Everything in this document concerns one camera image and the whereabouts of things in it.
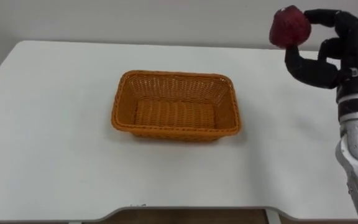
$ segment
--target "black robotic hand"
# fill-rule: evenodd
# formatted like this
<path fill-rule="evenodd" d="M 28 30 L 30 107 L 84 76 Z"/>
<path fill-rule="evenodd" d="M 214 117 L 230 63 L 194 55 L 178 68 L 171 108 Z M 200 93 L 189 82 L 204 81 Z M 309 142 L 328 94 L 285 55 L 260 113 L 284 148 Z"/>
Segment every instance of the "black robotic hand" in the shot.
<path fill-rule="evenodd" d="M 318 59 L 302 58 L 297 46 L 286 49 L 285 64 L 300 82 L 320 88 L 337 88 L 337 100 L 358 93 L 358 18 L 344 11 L 315 9 L 305 11 L 311 24 L 334 27 L 338 37 L 325 40 Z M 341 69 L 328 63 L 339 59 Z"/>

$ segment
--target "basket rim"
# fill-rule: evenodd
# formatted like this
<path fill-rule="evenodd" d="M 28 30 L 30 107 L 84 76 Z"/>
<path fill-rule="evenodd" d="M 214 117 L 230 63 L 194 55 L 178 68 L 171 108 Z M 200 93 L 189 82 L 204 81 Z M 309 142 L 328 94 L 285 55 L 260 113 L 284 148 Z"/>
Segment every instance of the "basket rim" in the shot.
<path fill-rule="evenodd" d="M 234 127 L 226 129 L 216 129 L 216 128 L 192 128 L 192 127 L 171 127 L 171 126 L 149 126 L 149 125 L 137 125 L 137 124 L 124 124 L 121 123 L 117 118 L 118 104 L 121 100 L 121 93 L 123 86 L 128 81 L 128 77 L 134 75 L 175 75 L 180 77 L 214 77 L 225 79 L 229 85 L 229 94 L 231 96 L 231 105 L 234 109 Z M 234 86 L 230 78 L 225 75 L 217 73 L 194 73 L 194 72 L 165 72 L 165 71 L 153 71 L 153 70 L 130 70 L 124 73 L 119 82 L 117 89 L 116 97 L 114 99 L 114 104 L 111 112 L 111 124 L 114 128 L 120 131 L 126 131 L 130 133 L 143 133 L 148 132 L 151 134 L 194 134 L 198 136 L 230 136 L 237 134 L 241 129 L 241 121 L 239 116 L 239 109 L 236 99 L 236 94 L 234 91 Z"/>

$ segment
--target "robot finger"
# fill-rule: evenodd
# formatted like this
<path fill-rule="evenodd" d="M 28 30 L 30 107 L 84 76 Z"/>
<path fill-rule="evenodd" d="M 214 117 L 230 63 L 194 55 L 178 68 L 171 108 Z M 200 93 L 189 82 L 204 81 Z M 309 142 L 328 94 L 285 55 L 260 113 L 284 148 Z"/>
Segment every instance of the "robot finger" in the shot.
<path fill-rule="evenodd" d="M 341 73 L 335 65 L 300 56 L 297 46 L 285 51 L 285 65 L 292 77 L 307 85 L 319 88 L 336 88 L 341 79 Z"/>
<path fill-rule="evenodd" d="M 317 60 L 322 62 L 326 62 L 327 58 L 341 60 L 344 56 L 345 44 L 346 43 L 338 37 L 325 40 L 320 45 Z"/>

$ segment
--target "white wall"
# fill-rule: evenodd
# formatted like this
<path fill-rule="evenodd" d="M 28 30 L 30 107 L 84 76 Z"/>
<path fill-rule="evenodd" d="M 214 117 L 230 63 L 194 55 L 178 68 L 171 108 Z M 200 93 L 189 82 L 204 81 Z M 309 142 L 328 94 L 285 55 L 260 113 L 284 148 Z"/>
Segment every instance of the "white wall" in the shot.
<path fill-rule="evenodd" d="M 271 48 L 276 10 L 333 8 L 346 0 L 0 0 L 0 63 L 20 40 Z M 306 48 L 334 35 L 314 27 Z"/>

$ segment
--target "table leg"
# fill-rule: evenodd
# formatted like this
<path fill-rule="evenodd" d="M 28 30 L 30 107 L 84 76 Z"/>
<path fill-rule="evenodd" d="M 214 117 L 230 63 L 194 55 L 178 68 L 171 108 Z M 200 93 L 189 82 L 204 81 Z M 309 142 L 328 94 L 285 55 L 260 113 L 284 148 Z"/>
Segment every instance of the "table leg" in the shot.
<path fill-rule="evenodd" d="M 280 215 L 273 210 L 266 209 L 268 224 L 281 224 Z"/>

